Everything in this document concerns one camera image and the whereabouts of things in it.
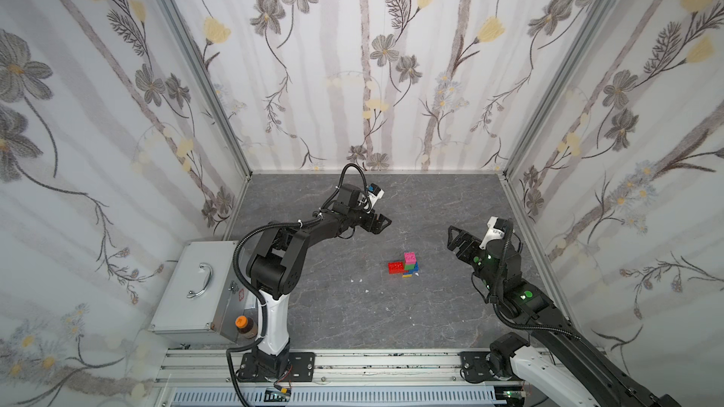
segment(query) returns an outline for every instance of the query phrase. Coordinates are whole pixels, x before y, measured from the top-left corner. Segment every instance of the stack of blocks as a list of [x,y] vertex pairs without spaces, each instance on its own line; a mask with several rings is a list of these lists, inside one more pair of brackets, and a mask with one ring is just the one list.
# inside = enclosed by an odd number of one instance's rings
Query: stack of blocks
[[390,262],[387,263],[387,271],[390,274],[402,274],[403,278],[411,277],[413,273],[419,271],[417,265],[417,259],[415,258],[414,252],[405,253],[404,262]]

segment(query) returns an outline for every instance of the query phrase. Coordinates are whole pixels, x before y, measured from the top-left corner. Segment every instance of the wall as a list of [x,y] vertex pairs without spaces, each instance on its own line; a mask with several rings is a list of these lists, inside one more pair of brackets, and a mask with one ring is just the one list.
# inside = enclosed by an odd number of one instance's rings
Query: wall
[[2,0],[3,403],[144,402],[175,260],[224,232],[242,178],[173,41],[153,0]]
[[512,174],[583,332],[718,405],[724,0],[620,0]]
[[257,170],[499,170],[593,1],[176,0]]

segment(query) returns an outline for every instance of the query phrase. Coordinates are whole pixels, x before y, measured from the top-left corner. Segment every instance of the black cable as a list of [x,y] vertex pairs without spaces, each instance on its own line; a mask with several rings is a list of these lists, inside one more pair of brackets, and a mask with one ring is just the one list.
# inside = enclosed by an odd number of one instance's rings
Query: black cable
[[334,189],[334,192],[331,193],[330,197],[326,199],[324,203],[322,203],[320,209],[326,209],[330,205],[331,201],[339,192],[339,187],[342,186],[342,183],[345,180],[345,173],[347,173],[347,170],[349,168],[354,168],[360,173],[360,176],[362,177],[362,189],[364,190],[365,199],[367,200],[367,204],[371,204],[369,202],[369,190],[367,190],[367,179],[365,178],[364,170],[362,170],[362,167],[357,164],[347,164],[344,168],[342,168],[342,173],[339,174],[339,182],[337,183],[337,187]]
[[512,235],[515,234],[513,232],[513,222],[512,219],[508,219],[508,226],[505,230],[505,237],[503,238],[503,245],[502,245],[502,252],[500,254],[500,262],[498,263],[497,271],[495,272],[495,278],[493,279],[492,288],[490,290],[490,303],[493,304],[493,311],[495,312],[495,316],[505,325],[512,328],[513,330],[539,330],[543,332],[552,332],[552,333],[560,333],[561,335],[565,335],[572,339],[580,340],[581,336],[569,332],[568,330],[559,329],[556,327],[549,327],[547,325],[521,325],[516,324],[513,321],[509,321],[507,317],[503,316],[500,312],[500,306],[499,302],[500,299],[498,298],[498,287],[502,285],[502,271],[505,269],[506,261],[508,260],[508,249],[511,247],[511,240]]
[[337,237],[340,238],[340,239],[351,239],[352,236],[355,235],[355,231],[357,231],[357,227],[352,227],[352,234],[350,234],[350,235],[347,236],[346,238],[343,238],[343,237],[341,237],[341,236],[337,236]]
[[533,405],[529,405],[528,407],[538,407],[539,405],[541,405],[543,402],[546,402],[546,401],[548,401],[548,396],[544,396],[543,399],[534,403]]

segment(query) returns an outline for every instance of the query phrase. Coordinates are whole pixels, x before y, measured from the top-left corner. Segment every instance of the flower stem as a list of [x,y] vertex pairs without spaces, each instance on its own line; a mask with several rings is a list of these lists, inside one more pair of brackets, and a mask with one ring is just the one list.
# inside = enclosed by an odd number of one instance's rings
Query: flower stem
[[38,113],[38,110],[32,106],[32,103],[28,99],[28,97],[23,96],[23,98],[25,99],[25,104],[27,104],[28,107],[31,108],[32,112],[35,113],[35,116],[38,117],[38,119],[41,121],[43,126],[45,126],[45,129],[48,132],[48,137],[50,137],[50,142],[53,144],[53,153],[55,154],[55,166],[53,167],[53,177],[56,177],[56,175],[58,174],[58,146],[55,144],[55,139],[53,138],[53,133],[50,131],[50,126],[48,126],[48,123],[45,120],[43,120],[43,117],[41,117],[41,114]]
[[281,46],[284,45],[285,42],[287,42],[287,40],[289,40],[289,37],[292,36],[292,29],[294,29],[294,4],[292,4],[292,25],[289,26],[289,34],[287,35],[287,37],[284,39],[284,41],[282,41],[282,43],[279,46],[276,46],[276,49],[279,49]]

